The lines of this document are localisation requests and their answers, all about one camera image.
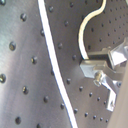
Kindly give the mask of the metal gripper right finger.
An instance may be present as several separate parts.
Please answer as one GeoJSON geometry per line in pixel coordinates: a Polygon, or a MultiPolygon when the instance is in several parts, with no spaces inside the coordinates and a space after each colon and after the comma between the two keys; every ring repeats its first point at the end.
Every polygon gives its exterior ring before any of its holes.
{"type": "Polygon", "coordinates": [[[110,58],[112,60],[112,68],[128,60],[128,37],[125,37],[121,44],[110,51],[110,58]]]}

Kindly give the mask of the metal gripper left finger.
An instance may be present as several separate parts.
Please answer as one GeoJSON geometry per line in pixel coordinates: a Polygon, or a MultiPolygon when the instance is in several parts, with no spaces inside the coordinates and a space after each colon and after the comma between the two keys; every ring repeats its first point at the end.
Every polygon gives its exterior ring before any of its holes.
{"type": "Polygon", "coordinates": [[[106,101],[107,110],[113,110],[115,108],[116,98],[121,83],[121,76],[117,73],[104,73],[103,71],[95,73],[94,84],[97,87],[104,86],[108,89],[108,97],[106,101]]]}

